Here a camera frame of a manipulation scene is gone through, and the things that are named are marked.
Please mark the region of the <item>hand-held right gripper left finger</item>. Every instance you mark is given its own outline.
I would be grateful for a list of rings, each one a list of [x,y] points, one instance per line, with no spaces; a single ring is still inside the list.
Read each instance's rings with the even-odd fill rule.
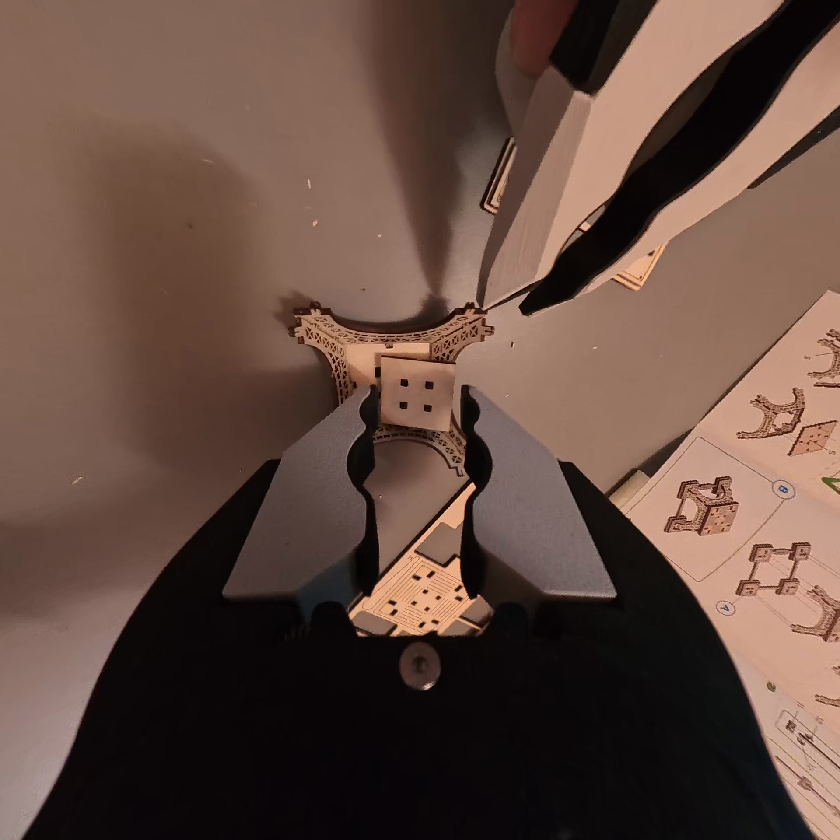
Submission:
[[[352,606],[380,573],[375,385],[360,386],[282,456],[227,579],[229,601],[294,602],[305,619],[325,602]]]

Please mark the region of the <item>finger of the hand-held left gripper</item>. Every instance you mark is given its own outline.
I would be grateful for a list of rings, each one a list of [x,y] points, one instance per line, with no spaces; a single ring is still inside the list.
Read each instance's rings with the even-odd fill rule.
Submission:
[[[517,153],[480,268],[480,303],[526,291],[620,186],[650,134],[653,154],[717,78],[712,67],[784,2],[656,2],[597,93],[549,62],[525,77],[510,51],[511,17],[497,52],[497,83]]]
[[[520,304],[526,317],[607,279],[738,195],[838,108],[838,10],[781,9],[730,50],[677,131],[627,173]]]

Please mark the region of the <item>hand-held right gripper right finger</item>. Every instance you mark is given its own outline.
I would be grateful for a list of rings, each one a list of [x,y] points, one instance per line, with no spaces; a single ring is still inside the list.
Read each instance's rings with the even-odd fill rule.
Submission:
[[[477,387],[460,391],[465,503],[460,572],[492,608],[611,602],[615,585],[559,460]]]

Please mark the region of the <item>square wooden plate with holes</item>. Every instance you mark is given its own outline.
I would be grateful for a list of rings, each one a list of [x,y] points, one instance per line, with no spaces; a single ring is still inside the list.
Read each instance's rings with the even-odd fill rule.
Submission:
[[[382,356],[380,424],[447,432],[455,398],[456,364]]]

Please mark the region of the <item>wooden tower arch piece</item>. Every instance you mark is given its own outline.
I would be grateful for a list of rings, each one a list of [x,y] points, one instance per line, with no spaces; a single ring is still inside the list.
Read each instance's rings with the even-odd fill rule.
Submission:
[[[306,308],[295,309],[293,315],[295,325],[289,335],[323,354],[339,403],[349,399],[359,386],[382,386],[382,359],[453,365],[467,347],[494,333],[487,323],[487,312],[474,302],[424,329],[403,332],[342,322],[315,301]],[[433,420],[432,426],[418,419],[382,419],[373,440],[377,444],[405,440],[428,446],[463,478],[466,440],[452,405],[453,398],[449,397],[448,416]]]

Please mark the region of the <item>person's left hand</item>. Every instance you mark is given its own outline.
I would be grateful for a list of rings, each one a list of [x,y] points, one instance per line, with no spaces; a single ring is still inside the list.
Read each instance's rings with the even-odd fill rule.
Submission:
[[[538,78],[567,27],[577,1],[516,1],[510,28],[511,58],[528,78]]]

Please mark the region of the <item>small white block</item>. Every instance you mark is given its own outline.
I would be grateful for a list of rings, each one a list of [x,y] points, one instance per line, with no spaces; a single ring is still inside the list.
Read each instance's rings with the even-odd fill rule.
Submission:
[[[609,501],[619,509],[624,509],[636,494],[646,487],[650,476],[641,469],[629,472],[607,495]]]

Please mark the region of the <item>cut-out wooden parts sheet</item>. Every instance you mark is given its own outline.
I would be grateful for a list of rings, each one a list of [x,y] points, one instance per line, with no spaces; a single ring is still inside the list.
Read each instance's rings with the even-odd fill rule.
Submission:
[[[492,608],[468,595],[460,571],[467,484],[381,574],[371,595],[349,609],[360,637],[481,634]]]

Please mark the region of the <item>paper assembly instruction sheet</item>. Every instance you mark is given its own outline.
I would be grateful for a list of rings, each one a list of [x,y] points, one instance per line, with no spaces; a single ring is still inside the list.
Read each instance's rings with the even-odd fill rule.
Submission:
[[[838,328],[827,291],[621,506],[715,624],[815,838],[839,828]]]

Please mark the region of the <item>wooden four-pad square frame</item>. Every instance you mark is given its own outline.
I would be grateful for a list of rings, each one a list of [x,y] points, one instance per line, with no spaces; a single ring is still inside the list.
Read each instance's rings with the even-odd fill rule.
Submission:
[[[501,147],[496,165],[479,204],[480,208],[488,214],[496,216],[499,212],[516,153],[515,139],[513,137],[507,138]],[[666,247],[667,243],[643,254],[632,264],[617,271],[612,276],[612,280],[631,291],[638,291],[653,272]]]

